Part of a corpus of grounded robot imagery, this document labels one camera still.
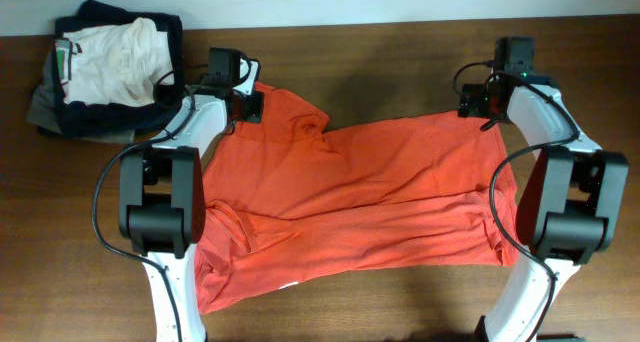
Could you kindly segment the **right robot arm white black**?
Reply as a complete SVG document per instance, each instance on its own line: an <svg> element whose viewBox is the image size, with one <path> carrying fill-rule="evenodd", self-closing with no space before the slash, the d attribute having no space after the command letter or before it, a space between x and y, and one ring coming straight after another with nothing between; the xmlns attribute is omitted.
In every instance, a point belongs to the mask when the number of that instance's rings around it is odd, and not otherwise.
<svg viewBox="0 0 640 342"><path fill-rule="evenodd" d="M578 126L558 89L526 72L494 71L481 84L458 88L459 115L515 125L527 147L496 168L489 185L497 208L497 182L524 155L535 165L517 206L515 230L494 219L519 253L491 311L481 316L478 341L537 341L540 327L566 282L613 240L629 170L626 157L603 150Z"/></svg>

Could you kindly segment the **red orange printed t-shirt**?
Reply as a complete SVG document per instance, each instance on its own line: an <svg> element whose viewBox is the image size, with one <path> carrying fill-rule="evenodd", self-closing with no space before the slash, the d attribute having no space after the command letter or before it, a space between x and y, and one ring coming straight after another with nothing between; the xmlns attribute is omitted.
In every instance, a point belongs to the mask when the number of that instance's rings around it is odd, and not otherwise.
<svg viewBox="0 0 640 342"><path fill-rule="evenodd" d="M260 124L240 123L204 176L195 261L208 314L314 278L416 265L499 265L516 250L516 182L498 129L445 112L329 130L294 93L261 85Z"/></svg>

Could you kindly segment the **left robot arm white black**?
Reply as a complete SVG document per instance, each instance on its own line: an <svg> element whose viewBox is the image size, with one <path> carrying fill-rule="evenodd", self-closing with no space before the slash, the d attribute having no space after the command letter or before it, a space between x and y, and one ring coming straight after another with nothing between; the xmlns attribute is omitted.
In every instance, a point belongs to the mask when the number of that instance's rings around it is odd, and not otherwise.
<svg viewBox="0 0 640 342"><path fill-rule="evenodd" d="M121 157L119 229L149 281L159 341L208 338L196 296L195 255L205 224L201 159L238 122L258 123L263 93L187 95L149 146Z"/></svg>

